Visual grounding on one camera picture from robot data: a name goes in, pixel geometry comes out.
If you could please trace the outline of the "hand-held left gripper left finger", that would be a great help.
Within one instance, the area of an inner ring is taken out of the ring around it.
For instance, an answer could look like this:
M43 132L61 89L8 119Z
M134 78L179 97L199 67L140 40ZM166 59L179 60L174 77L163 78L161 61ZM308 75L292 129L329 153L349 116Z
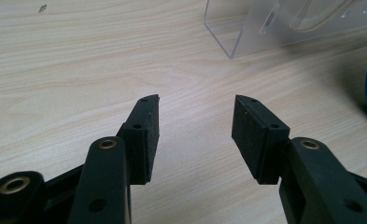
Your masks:
M118 133L94 141L67 224L131 224L131 186L151 179L160 136L157 94L139 99Z

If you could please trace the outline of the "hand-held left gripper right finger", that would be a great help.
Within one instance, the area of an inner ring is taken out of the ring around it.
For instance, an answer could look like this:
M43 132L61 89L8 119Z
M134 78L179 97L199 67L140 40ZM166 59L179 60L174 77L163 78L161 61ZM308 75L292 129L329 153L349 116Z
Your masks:
M235 97L232 138L253 178L279 186L289 224L367 224L367 178L318 140L289 138L289 127L260 101Z

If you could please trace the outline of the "clear acrylic divider rack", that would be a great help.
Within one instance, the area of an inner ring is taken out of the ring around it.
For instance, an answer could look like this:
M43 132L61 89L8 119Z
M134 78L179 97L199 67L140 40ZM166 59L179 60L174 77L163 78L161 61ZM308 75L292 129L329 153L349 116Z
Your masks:
M367 0L207 0L205 27L233 59L367 27Z

